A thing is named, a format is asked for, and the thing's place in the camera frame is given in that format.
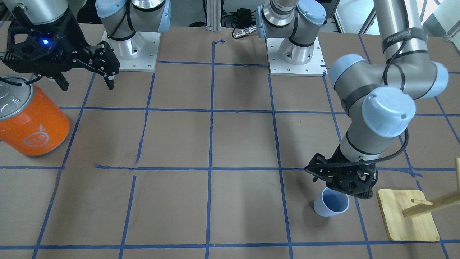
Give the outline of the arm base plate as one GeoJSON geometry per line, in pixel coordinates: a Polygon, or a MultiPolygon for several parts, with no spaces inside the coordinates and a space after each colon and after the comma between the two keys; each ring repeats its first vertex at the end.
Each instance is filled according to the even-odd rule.
{"type": "Polygon", "coordinates": [[[271,75],[314,76],[327,75],[319,39],[308,47],[294,45],[288,38],[266,39],[271,75]]]}
{"type": "Polygon", "coordinates": [[[136,32],[125,41],[107,39],[106,31],[102,40],[107,41],[120,62],[121,72],[154,72],[161,33],[136,32]]]}

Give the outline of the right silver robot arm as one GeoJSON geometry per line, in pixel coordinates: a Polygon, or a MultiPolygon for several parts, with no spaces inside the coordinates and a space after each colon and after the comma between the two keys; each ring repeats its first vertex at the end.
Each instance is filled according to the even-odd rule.
{"type": "Polygon", "coordinates": [[[110,90],[120,60],[138,59],[147,48],[142,32],[169,30],[169,0],[96,0],[106,37],[90,45],[66,0],[5,0],[15,20],[7,31],[2,62],[18,73],[33,73],[68,89],[63,72],[82,68],[103,77],[110,90]]]}

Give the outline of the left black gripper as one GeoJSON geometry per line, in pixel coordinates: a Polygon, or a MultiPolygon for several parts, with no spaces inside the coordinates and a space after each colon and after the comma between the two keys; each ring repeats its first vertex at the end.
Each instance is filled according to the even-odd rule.
{"type": "Polygon", "coordinates": [[[337,147],[330,159],[315,154],[304,170],[314,176],[314,182],[322,179],[331,190],[360,199],[370,199],[373,196],[372,187],[378,180],[376,162],[376,159],[351,162],[337,147]]]}

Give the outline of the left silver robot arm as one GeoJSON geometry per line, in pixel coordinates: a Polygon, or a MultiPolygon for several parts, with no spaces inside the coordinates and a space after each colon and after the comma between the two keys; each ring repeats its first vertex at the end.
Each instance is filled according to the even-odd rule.
{"type": "Polygon", "coordinates": [[[326,187],[360,199],[373,196],[376,164],[401,154],[409,143],[415,100],[445,90],[449,72],[431,61],[415,0],[375,0],[384,64],[358,54],[338,58],[329,79],[351,119],[332,157],[315,154],[304,170],[326,187]]]}

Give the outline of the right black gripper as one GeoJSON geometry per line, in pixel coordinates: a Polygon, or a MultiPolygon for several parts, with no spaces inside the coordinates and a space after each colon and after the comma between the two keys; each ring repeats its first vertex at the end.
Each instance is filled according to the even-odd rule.
{"type": "Polygon", "coordinates": [[[62,91],[69,83],[63,75],[84,68],[101,75],[109,90],[120,62],[106,41],[91,46],[69,7],[10,7],[14,21],[7,31],[2,62],[15,72],[47,77],[62,91]]]}

